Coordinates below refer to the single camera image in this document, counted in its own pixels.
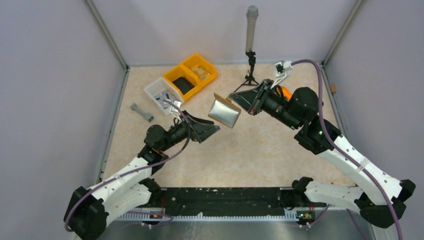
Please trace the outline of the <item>yellow double storage bin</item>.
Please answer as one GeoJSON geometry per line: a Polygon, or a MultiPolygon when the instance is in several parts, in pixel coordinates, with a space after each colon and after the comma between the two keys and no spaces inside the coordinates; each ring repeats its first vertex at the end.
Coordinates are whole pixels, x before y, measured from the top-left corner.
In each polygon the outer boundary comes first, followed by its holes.
{"type": "Polygon", "coordinates": [[[178,92],[181,94],[184,101],[187,101],[188,99],[192,98],[195,94],[197,94],[199,91],[204,89],[208,84],[210,84],[212,81],[214,81],[218,77],[218,72],[215,68],[215,66],[207,61],[203,56],[201,56],[198,53],[192,54],[190,57],[173,67],[170,71],[166,72],[162,76],[165,80],[167,80],[172,86],[176,88],[176,86],[173,84],[173,81],[176,80],[179,77],[185,77],[188,79],[193,85],[194,88],[190,90],[187,94],[182,95],[179,89],[178,92]],[[206,69],[208,72],[210,72],[210,76],[205,79],[204,81],[200,81],[198,76],[192,72],[192,68],[201,66],[204,69],[206,69]]]}

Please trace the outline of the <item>white storage bin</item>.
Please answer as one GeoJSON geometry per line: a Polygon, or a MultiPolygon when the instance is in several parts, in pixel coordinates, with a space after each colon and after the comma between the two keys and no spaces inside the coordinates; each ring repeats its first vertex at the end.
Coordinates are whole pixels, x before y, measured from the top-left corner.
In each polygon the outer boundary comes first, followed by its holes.
{"type": "Polygon", "coordinates": [[[171,106],[165,101],[178,101],[181,104],[185,102],[178,90],[162,76],[149,83],[143,90],[166,116],[171,113],[171,106]]]}

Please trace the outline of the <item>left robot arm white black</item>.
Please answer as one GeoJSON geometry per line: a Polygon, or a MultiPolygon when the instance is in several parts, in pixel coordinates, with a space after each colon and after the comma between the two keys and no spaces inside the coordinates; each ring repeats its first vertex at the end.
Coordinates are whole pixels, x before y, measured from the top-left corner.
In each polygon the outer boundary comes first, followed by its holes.
{"type": "Polygon", "coordinates": [[[219,130],[213,121],[194,117],[185,110],[174,118],[169,129],[151,125],[143,140],[144,147],[125,167],[95,185],[73,191],[63,217],[65,230],[82,240],[96,240],[125,212],[144,204],[156,206],[161,194],[143,181],[181,154],[189,141],[201,144],[219,130]],[[166,155],[180,142],[184,143],[182,150],[166,155]]]}

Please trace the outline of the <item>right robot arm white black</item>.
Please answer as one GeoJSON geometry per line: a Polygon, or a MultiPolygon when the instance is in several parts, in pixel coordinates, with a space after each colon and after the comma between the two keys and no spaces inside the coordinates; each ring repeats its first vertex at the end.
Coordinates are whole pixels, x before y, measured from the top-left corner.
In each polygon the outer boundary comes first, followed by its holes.
{"type": "Polygon", "coordinates": [[[337,127],[320,120],[321,103],[311,88],[300,87],[285,98],[272,89],[272,84],[265,79],[255,88],[229,94],[229,98],[252,116],[265,112],[297,130],[294,138],[303,148],[327,160],[354,182],[354,186],[340,186],[302,177],[292,183],[294,202],[299,206],[312,202],[345,208],[383,229],[398,221],[415,184],[379,169],[337,127]]]}

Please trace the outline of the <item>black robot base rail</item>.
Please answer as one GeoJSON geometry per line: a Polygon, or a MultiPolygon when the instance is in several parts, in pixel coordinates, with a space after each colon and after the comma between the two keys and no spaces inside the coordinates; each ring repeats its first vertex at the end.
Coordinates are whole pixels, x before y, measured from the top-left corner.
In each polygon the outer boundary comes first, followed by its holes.
{"type": "Polygon", "coordinates": [[[148,203],[138,206],[176,220],[294,221],[316,220],[316,203],[298,197],[288,187],[168,187],[154,190],[148,203]]]}

